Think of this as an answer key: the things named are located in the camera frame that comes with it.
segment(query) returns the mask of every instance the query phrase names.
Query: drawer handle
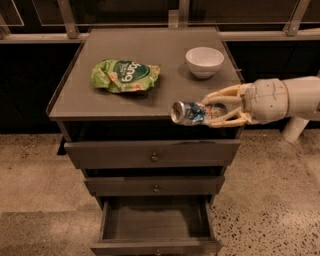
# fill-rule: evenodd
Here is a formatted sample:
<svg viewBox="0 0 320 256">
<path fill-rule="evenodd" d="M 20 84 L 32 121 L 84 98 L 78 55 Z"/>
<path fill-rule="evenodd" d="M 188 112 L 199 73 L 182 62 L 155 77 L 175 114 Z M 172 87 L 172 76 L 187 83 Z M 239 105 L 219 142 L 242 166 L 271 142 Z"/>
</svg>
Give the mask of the drawer handle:
<svg viewBox="0 0 320 256">
<path fill-rule="evenodd" d="M 152 162 L 158 162 L 158 160 L 159 160 L 158 154 L 153 152 L 152 155 L 151 155 L 151 161 Z"/>
<path fill-rule="evenodd" d="M 160 189 L 160 187 L 159 187 L 158 185 L 154 185 L 154 186 L 153 186 L 153 192 L 154 192 L 154 193 L 159 193 L 160 190 L 161 190 L 161 189 Z"/>
</svg>

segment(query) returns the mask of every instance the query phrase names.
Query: green chip bag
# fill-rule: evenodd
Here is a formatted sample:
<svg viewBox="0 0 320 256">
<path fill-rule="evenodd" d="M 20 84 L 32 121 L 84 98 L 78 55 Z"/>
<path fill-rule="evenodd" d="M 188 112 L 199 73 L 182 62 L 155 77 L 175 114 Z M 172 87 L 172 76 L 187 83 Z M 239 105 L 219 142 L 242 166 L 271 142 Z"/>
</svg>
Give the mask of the green chip bag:
<svg viewBox="0 0 320 256">
<path fill-rule="evenodd" d="M 105 88 L 112 93 L 149 91 L 159 73 L 160 65 L 104 60 L 93 68 L 91 83 L 95 88 Z"/>
</svg>

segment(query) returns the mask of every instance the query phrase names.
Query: drawer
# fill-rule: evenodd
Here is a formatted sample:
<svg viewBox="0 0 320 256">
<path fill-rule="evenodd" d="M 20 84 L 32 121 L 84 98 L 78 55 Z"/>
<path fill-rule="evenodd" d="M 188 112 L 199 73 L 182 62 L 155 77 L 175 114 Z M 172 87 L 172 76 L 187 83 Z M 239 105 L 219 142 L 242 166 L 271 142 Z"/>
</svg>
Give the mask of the drawer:
<svg viewBox="0 0 320 256">
<path fill-rule="evenodd" d="M 215 195 L 224 176 L 87 178 L 93 196 Z"/>
<path fill-rule="evenodd" d="M 114 197 L 105 201 L 96 255 L 216 253 L 204 196 Z"/>
<path fill-rule="evenodd" d="M 78 169 L 230 165 L 240 141 L 71 142 L 65 149 Z"/>
</svg>

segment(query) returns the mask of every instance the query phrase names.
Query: floor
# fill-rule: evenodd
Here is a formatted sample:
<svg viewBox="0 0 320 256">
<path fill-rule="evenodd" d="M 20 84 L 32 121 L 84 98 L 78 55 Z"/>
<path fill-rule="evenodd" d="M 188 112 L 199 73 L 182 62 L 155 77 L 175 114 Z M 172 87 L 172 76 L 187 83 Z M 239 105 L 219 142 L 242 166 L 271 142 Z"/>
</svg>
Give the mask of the floor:
<svg viewBox="0 0 320 256">
<path fill-rule="evenodd" d="M 0 256 L 91 255 L 101 211 L 61 135 L 0 135 Z M 245 130 L 212 205 L 219 256 L 320 255 L 320 132 Z"/>
</svg>

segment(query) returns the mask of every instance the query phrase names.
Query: white bowl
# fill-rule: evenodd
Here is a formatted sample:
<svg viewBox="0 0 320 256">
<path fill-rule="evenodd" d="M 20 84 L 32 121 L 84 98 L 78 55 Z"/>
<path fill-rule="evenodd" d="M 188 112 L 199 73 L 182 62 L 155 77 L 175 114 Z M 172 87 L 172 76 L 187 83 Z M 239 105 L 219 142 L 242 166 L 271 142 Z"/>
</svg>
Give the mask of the white bowl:
<svg viewBox="0 0 320 256">
<path fill-rule="evenodd" d="M 216 49 L 209 47 L 197 47 L 186 54 L 190 71 L 198 78 L 209 78 L 222 66 L 224 56 Z"/>
</svg>

